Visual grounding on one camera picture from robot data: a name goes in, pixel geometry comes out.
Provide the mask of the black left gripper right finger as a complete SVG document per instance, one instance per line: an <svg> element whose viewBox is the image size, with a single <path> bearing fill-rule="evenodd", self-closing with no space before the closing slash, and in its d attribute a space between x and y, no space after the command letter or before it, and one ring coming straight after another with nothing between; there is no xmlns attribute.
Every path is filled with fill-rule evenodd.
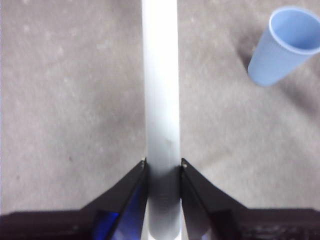
<svg viewBox="0 0 320 240"><path fill-rule="evenodd" d="M190 240L318 240L312 208L248 208L181 160L180 197Z"/></svg>

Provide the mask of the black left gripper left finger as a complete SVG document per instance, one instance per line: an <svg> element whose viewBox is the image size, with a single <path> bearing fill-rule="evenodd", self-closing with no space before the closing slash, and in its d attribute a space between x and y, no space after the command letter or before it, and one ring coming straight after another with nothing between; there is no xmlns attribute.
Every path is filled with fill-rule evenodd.
<svg viewBox="0 0 320 240"><path fill-rule="evenodd" d="M148 199L148 164L141 160L113 187L80 209L1 215L2 240L139 240Z"/></svg>

